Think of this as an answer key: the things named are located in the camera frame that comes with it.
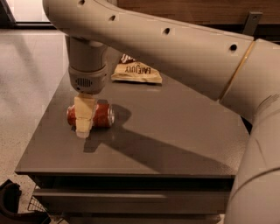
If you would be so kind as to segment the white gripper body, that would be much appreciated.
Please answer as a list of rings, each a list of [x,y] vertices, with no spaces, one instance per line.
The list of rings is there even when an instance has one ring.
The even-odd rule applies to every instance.
[[[68,72],[72,87],[79,93],[97,95],[106,84],[106,66],[93,72],[82,72],[69,67]]]

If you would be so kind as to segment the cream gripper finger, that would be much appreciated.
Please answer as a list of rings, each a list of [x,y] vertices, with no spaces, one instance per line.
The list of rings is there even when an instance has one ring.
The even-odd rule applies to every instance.
[[[76,135],[87,138],[93,126],[95,99],[91,94],[78,94],[74,97]]]
[[[94,119],[95,119],[96,110],[97,110],[97,101],[94,102],[93,114],[92,114],[92,119],[91,119],[92,126],[95,126]]]

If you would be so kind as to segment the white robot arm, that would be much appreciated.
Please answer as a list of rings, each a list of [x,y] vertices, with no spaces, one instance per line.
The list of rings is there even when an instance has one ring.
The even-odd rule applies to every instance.
[[[250,36],[123,10],[109,0],[42,0],[68,40],[70,79],[97,95],[108,47],[219,102],[252,124],[225,224],[280,224],[280,48]]]

